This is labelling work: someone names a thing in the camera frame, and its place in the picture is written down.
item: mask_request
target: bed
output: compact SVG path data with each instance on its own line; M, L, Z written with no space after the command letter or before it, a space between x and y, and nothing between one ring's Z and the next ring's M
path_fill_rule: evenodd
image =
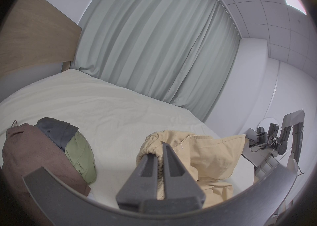
M97 180L91 184L95 200L118 208L115 195L136 166L145 137L166 129L219 138L180 108L69 69L28 85L0 103L0 148L14 120L35 125L52 117L79 127L94 152ZM254 167L244 157L225 180L234 195L254 181Z

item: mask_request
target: gray-green curtain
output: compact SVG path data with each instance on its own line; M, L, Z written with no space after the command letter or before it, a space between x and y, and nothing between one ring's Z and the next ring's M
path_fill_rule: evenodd
M240 36L219 0L94 0L73 68L204 120Z

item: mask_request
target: wooden headboard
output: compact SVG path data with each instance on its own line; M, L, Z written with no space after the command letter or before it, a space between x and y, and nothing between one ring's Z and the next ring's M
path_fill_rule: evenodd
M46 0L17 0L0 31L0 77L45 63L73 61L81 28Z

